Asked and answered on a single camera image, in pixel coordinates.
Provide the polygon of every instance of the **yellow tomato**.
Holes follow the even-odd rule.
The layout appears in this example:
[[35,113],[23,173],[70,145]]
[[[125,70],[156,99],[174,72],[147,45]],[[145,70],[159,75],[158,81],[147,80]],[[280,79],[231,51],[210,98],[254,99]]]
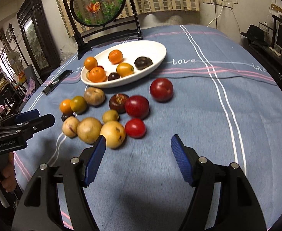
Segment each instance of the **yellow tomato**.
[[122,62],[117,66],[116,73],[118,73],[120,77],[125,77],[134,73],[134,67],[128,63]]

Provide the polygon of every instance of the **silver screw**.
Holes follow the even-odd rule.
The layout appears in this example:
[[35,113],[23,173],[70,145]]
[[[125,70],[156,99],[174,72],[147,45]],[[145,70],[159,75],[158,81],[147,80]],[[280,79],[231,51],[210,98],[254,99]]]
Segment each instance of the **silver screw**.
[[199,157],[200,163],[207,163],[207,159],[205,157]]
[[43,163],[43,164],[41,164],[41,165],[39,166],[39,168],[40,168],[41,170],[45,170],[47,167],[48,167],[48,165],[45,164],[45,163]]
[[237,168],[239,168],[239,165],[235,162],[232,162],[231,167],[233,167],[234,169],[237,169]]
[[71,161],[72,164],[77,164],[80,160],[79,160],[78,157],[74,157],[70,161]]

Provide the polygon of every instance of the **blue bedsheet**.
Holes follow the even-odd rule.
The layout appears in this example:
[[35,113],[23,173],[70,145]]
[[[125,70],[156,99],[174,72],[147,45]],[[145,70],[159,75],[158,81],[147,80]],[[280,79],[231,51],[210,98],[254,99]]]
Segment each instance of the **blue bedsheet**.
[[[119,92],[147,97],[151,113],[144,121],[146,136],[128,138],[118,150],[107,149],[94,183],[85,189],[98,227],[105,231],[178,230],[193,189],[184,182],[172,154],[174,134],[213,163],[238,162],[271,227],[282,213],[282,92],[245,49],[218,30],[186,25],[155,27],[143,33],[145,40],[165,45],[167,56],[149,77],[104,89],[107,101]],[[84,59],[116,44],[120,43],[94,48],[81,60],[72,57],[45,85],[66,69],[74,73],[48,97],[39,88],[26,104],[23,111],[51,113],[56,123],[16,152],[17,180],[22,188],[41,163],[58,166],[88,147],[62,134],[59,104],[83,95],[86,85],[80,81],[80,72]],[[169,103],[159,104],[151,98],[149,87],[156,77],[168,77],[173,83],[174,98]],[[107,101],[77,118],[101,120],[109,109]],[[122,115],[120,122],[125,125],[129,119]],[[208,227],[214,223],[218,192],[216,187]],[[63,187],[59,193],[64,224],[71,228]]]

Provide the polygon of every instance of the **goldfish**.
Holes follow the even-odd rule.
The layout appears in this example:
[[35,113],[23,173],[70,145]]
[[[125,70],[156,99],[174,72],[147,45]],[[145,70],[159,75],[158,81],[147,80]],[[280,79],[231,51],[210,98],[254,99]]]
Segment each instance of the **goldfish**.
[[96,13],[100,10],[100,3],[96,2],[95,4],[90,3],[89,5],[86,5],[86,10],[92,13]]

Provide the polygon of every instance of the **black phone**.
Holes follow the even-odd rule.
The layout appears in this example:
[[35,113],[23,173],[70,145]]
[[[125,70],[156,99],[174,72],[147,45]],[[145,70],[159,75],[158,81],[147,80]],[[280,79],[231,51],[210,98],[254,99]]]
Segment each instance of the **black phone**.
[[68,75],[71,75],[72,73],[72,70],[65,70],[43,90],[43,93],[45,95],[50,94]]

